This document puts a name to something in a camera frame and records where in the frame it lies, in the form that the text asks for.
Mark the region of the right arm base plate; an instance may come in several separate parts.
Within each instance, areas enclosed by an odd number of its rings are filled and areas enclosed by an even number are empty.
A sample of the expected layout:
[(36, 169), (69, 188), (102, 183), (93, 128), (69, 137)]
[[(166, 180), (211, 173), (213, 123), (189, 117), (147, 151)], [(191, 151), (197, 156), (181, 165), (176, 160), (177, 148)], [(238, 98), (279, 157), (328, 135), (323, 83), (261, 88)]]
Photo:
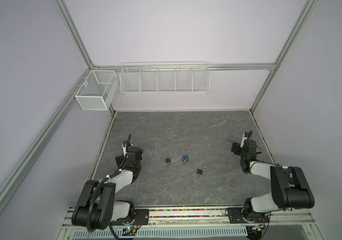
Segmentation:
[(244, 213), (243, 207), (232, 207), (225, 210), (231, 224), (267, 224), (270, 222), (268, 213)]

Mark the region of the white mesh box basket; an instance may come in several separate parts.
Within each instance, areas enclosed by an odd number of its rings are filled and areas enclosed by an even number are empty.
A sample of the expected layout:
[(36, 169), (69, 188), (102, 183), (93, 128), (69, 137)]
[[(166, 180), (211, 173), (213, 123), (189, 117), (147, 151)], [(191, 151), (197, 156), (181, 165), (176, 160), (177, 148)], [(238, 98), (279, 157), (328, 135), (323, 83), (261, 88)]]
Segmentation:
[(117, 87), (115, 71), (91, 70), (75, 98), (83, 110), (108, 111)]

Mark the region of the silver padlock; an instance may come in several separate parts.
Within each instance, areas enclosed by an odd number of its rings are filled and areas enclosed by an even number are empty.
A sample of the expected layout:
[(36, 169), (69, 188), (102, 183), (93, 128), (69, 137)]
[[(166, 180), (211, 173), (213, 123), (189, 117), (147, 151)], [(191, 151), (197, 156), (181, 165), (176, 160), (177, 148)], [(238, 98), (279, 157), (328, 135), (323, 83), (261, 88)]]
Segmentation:
[(168, 155), (168, 158), (165, 159), (165, 163), (166, 163), (166, 164), (171, 164), (171, 162), (172, 162), (172, 157), (173, 157), (173, 155), (172, 155), (172, 154), (169, 154), (169, 155)]

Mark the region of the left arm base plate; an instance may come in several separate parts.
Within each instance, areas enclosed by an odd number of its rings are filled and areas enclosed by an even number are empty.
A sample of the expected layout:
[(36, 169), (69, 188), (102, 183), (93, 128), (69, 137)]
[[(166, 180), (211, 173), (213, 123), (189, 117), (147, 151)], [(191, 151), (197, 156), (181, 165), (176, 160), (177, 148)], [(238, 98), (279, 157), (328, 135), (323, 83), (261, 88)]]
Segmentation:
[(133, 215), (125, 219), (118, 219), (111, 223), (112, 226), (146, 226), (149, 222), (149, 209), (135, 209)]

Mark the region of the dark grey padlock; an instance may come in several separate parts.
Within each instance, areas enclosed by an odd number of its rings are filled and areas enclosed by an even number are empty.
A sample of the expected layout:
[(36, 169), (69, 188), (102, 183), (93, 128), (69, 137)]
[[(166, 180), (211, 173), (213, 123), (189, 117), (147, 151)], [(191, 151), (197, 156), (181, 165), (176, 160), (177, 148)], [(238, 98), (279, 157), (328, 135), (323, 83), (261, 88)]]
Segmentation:
[(207, 167), (203, 167), (202, 169), (197, 169), (196, 174), (202, 176), (206, 170), (207, 170)]

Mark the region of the aluminium frame rails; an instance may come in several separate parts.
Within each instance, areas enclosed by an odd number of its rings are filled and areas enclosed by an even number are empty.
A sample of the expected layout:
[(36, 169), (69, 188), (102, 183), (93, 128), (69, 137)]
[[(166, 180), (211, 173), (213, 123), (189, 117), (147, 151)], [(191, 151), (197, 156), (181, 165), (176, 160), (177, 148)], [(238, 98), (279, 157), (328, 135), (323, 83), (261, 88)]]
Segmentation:
[[(85, 49), (84, 43), (75, 27), (73, 19), (69, 13), (68, 7), (64, 1), (53, 1), (53, 6), (57, 11), (59, 17), (61, 18), (64, 26), (66, 27), (68, 34), (75, 44), (80, 56), (85, 62), (86, 71), (72, 88), (71, 92), (67, 95), (65, 100), (61, 103), (60, 107), (55, 111), (54, 115), (50, 118), (45, 127), (41, 130), (36, 139), (32, 142), (31, 146), (27, 152), (23, 155), (19, 163), (16, 165), (14, 170), (11, 172), (9, 177), (3, 183), (0, 188), (0, 215), (5, 210), (6, 206), (9, 204), (12, 197), (15, 195), (16, 191), (20, 187), (21, 183), (24, 181), (25, 177), (28, 175), (33, 165), (40, 157), (41, 153), (45, 149), (46, 145), (49, 143), (56, 130), (67, 116), (69, 110), (75, 102), (75, 94), (80, 89), (81, 84), (85, 82), (86, 77), (88, 77), (93, 71), (119, 71), (121, 68), (119, 66), (107, 66), (100, 67), (95, 66), (91, 63), (90, 57)], [(277, 60), (274, 63), (255, 63), (255, 64), (158, 64), (150, 65), (151, 69), (161, 69), (161, 70), (200, 70), (206, 68), (209, 71), (240, 71), (240, 70), (269, 70), (270, 73), (266, 78), (261, 90), (259, 91), (253, 105), (251, 112), (255, 112), (257, 107), (262, 101), (263, 96), (266, 94), (268, 87), (272, 83), (275, 76), (278, 74), (279, 70), (283, 66), (284, 61), (289, 55), (290, 50), (297, 41), (299, 35), (301, 34), (303, 28), (308, 22), (308, 19), (314, 12), (315, 8), (319, 4), (319, 1), (306, 1), (295, 24), (289, 34), (289, 37), (284, 44)]]

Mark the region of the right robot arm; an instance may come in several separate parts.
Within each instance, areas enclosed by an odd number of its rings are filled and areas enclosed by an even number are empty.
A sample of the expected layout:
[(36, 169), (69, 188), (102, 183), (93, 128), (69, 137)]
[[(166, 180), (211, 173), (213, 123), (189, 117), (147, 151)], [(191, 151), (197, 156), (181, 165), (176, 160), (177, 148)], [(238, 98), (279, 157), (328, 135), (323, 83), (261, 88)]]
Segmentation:
[(232, 144), (231, 152), (240, 157), (243, 173), (270, 180), (271, 192), (246, 199), (242, 210), (244, 220), (253, 223), (256, 217), (267, 213), (313, 208), (315, 197), (303, 170), (258, 160), (261, 152), (252, 135), (253, 131), (244, 132), (242, 141)]

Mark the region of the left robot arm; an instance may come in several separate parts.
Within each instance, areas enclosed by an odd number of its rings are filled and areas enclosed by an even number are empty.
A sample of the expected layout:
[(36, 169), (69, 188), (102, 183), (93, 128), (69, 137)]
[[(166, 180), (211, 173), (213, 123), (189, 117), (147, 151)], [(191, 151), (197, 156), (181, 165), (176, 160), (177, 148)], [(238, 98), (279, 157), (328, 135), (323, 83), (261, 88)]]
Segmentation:
[(92, 233), (106, 229), (113, 222), (134, 222), (134, 203), (115, 199), (116, 193), (137, 180), (142, 169), (143, 149), (134, 147), (130, 140), (128, 135), (122, 142), (123, 155), (115, 158), (117, 169), (113, 174), (84, 184), (71, 217), (74, 226), (85, 227)]

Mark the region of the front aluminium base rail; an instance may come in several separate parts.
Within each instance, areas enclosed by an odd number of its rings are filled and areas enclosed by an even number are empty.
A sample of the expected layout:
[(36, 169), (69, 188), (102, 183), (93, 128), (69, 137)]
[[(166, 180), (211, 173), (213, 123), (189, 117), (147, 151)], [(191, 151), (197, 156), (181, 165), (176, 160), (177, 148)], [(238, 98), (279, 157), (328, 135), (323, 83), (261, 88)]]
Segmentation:
[[(252, 226), (257, 224), (231, 224), (225, 210), (241, 206), (176, 206), (135, 207), (149, 209), (149, 227), (213, 227)], [(270, 222), (265, 225), (314, 225), (309, 210), (277, 211), (269, 214)]]

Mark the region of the blue padlock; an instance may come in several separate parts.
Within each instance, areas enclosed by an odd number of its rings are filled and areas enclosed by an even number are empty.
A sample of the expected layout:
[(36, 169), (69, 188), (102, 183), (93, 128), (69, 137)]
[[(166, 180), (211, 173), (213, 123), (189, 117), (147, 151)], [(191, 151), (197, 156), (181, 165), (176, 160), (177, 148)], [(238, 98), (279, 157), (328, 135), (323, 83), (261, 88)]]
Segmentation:
[(185, 155), (182, 156), (182, 162), (188, 162), (192, 157), (191, 151), (188, 151)]

